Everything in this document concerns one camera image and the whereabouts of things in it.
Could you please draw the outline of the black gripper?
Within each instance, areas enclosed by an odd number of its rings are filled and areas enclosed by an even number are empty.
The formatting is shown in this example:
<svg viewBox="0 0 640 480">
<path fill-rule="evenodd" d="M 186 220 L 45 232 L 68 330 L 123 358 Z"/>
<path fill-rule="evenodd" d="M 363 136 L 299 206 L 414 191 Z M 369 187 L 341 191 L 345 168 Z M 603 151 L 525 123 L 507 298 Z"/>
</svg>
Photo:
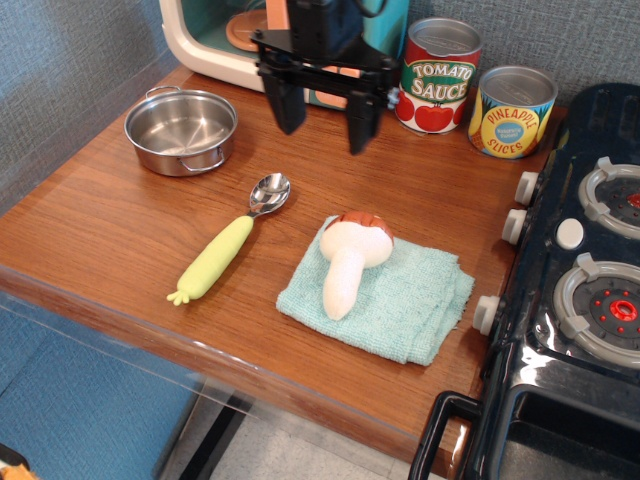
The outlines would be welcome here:
<svg viewBox="0 0 640 480">
<path fill-rule="evenodd" d="M 279 128 L 287 135 L 306 120 L 304 95 L 347 100 L 349 148 L 362 153 L 377 135 L 393 90 L 400 51 L 396 1 L 287 1 L 285 28 L 257 29 L 258 75 Z"/>
</svg>

